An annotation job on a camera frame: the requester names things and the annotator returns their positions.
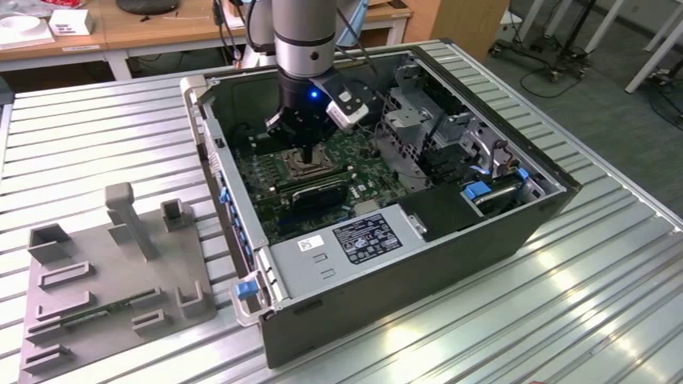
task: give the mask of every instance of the white box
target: white box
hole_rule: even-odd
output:
[[[51,42],[55,42],[55,39],[46,20],[40,20],[40,25],[22,34],[0,32],[0,50],[12,50],[26,46],[50,44]]]
[[[94,18],[88,10],[55,10],[51,29],[56,36],[83,36],[94,31]]]
[[[507,10],[500,19],[500,27],[495,34],[495,39],[512,42],[515,39],[515,28],[518,30],[522,28],[522,21],[523,20]]]

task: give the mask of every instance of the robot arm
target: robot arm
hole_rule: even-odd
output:
[[[356,43],[348,38],[352,34],[338,10],[360,29],[367,3],[367,0],[260,0],[248,5],[250,40],[266,51],[275,48],[279,68],[280,107],[266,122],[268,133],[283,144],[302,149],[304,162],[312,160],[315,145],[338,128],[351,130],[368,113],[348,87],[350,82],[334,68],[338,42]]]

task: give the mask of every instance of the power supply label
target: power supply label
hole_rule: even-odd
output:
[[[354,264],[362,264],[403,246],[382,214],[339,227],[334,235]]]

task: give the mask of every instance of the gray plastic base plate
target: gray plastic base plate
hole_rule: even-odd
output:
[[[62,257],[31,261],[19,383],[54,378],[216,316],[192,211],[183,207],[190,224],[172,232],[160,210],[140,215],[154,259],[126,227],[110,231],[112,224],[39,246]]]

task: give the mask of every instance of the circuit board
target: circuit board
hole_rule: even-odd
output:
[[[363,134],[338,132],[315,151],[315,166],[296,162],[294,150],[264,155],[238,151],[238,168],[271,244],[379,209],[407,194]],[[340,189],[344,202],[292,214],[292,200],[320,186]]]

